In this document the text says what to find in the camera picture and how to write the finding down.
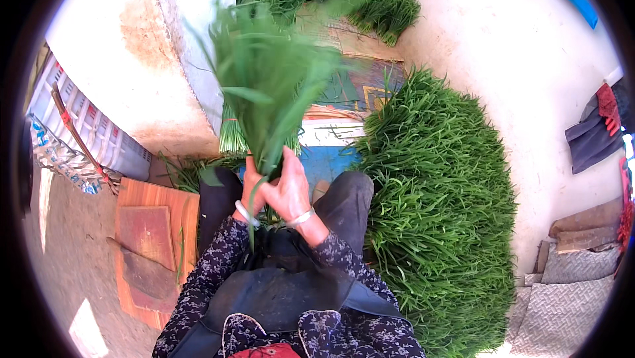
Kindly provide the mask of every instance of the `floral shirt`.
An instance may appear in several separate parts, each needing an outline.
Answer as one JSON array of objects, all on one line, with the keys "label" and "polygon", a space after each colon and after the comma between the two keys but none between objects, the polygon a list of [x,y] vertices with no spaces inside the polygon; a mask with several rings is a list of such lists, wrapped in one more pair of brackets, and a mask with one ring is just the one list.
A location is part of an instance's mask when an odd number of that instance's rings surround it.
[{"label": "floral shirt", "polygon": [[[157,339],[153,357],[167,357],[187,331],[202,318],[210,299],[232,273],[247,247],[247,224],[231,217],[225,219],[210,247],[187,277],[177,306]],[[399,308],[397,299],[379,275],[334,233],[313,249],[313,255],[323,266],[345,270]],[[425,358],[407,321],[364,314],[350,308],[339,312],[307,311],[299,318],[298,331],[294,333],[268,334],[248,315],[229,315],[225,321],[222,347],[216,357],[229,357],[248,348],[276,343],[289,344],[301,357]]]}]

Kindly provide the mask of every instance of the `white bangle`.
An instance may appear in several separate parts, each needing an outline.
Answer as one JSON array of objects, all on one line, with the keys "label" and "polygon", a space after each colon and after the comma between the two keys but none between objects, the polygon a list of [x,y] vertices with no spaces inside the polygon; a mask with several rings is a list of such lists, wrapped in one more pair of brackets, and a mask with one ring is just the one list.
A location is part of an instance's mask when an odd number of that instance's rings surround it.
[{"label": "white bangle", "polygon": [[234,205],[236,206],[238,212],[242,214],[242,217],[247,219],[247,223],[250,223],[253,226],[254,230],[258,230],[258,227],[260,227],[260,222],[258,221],[258,219],[250,215],[247,209],[245,209],[245,207],[243,206],[242,202],[238,200],[235,202]]},{"label": "white bangle", "polygon": [[311,216],[313,216],[316,213],[315,209],[313,209],[313,206],[311,207],[311,209],[309,209],[308,211],[306,211],[305,213],[299,215],[298,217],[296,217],[295,219],[291,220],[291,221],[287,221],[285,222],[285,225],[289,228],[296,228],[298,227],[300,224],[304,223],[306,220],[308,220]]}]

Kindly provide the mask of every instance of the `person's left hand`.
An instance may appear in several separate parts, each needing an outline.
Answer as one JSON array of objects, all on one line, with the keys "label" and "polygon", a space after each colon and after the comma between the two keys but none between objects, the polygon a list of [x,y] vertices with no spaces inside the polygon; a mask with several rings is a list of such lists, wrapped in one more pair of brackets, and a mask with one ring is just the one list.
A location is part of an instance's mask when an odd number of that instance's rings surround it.
[{"label": "person's left hand", "polygon": [[[262,179],[262,176],[260,176],[258,172],[256,172],[256,165],[253,163],[253,156],[251,156],[251,152],[249,152],[248,154],[249,155],[247,155],[247,157],[245,158],[246,170],[243,176],[242,198],[240,201],[242,203],[242,206],[244,206],[244,208],[249,211],[249,198],[251,196],[251,192],[253,191],[256,183],[258,183],[258,181]],[[279,179],[276,179],[271,184],[277,185],[278,181]],[[265,198],[258,188],[258,191],[256,191],[256,195],[253,197],[253,209],[251,211],[251,215],[255,216],[258,212],[260,212],[265,206],[265,203]],[[236,220],[247,221],[247,219],[245,219],[238,210],[234,212],[232,217]]]}]

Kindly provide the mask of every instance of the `person's right hand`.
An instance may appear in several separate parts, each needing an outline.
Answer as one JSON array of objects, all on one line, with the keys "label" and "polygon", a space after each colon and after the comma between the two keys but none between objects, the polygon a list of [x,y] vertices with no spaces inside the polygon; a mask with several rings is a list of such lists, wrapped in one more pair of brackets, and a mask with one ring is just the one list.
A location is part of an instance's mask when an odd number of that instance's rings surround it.
[{"label": "person's right hand", "polygon": [[291,221],[311,209],[309,182],[304,174],[304,167],[293,150],[284,146],[282,156],[282,173],[277,186],[263,183],[260,192],[282,219]]}]

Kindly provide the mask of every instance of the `black floral sleeve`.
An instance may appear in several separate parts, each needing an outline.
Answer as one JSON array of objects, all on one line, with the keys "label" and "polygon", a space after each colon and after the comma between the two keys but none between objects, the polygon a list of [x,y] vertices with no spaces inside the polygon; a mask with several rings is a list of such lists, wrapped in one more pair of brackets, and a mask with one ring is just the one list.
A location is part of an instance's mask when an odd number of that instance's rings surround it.
[{"label": "black floral sleeve", "polygon": [[388,289],[386,283],[337,234],[330,232],[324,242],[313,248],[313,254],[322,265],[333,266],[347,271],[350,276],[355,277],[359,282],[368,286],[370,290],[399,309],[397,299],[393,292]]},{"label": "black floral sleeve", "polygon": [[247,248],[247,223],[228,217],[210,247],[187,277],[177,306],[154,346],[153,357],[167,357],[201,319],[214,293],[234,270]]}]

